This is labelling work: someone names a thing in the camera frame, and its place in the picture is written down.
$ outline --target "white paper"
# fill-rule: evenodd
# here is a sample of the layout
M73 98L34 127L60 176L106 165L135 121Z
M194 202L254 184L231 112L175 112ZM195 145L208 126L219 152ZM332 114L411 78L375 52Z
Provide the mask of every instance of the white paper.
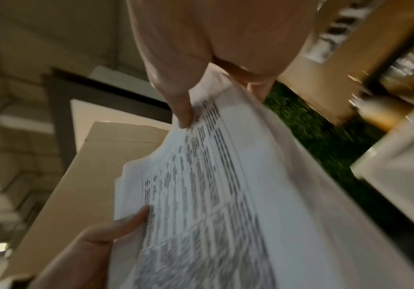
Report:
M304 165L310 156L289 130L226 76L209 68L190 93L193 125L175 121L161 147L127 163L117 181L115 217L143 204L151 212L146 233L115 244L109 288L356 287L356 264L317 218L316 191L339 190L334 182Z

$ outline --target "ceiling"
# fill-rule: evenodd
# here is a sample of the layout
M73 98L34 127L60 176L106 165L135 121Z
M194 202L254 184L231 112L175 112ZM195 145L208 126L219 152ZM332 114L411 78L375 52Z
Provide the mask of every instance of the ceiling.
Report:
M46 106L42 74L97 65L146 78L125 0L0 0L0 97Z

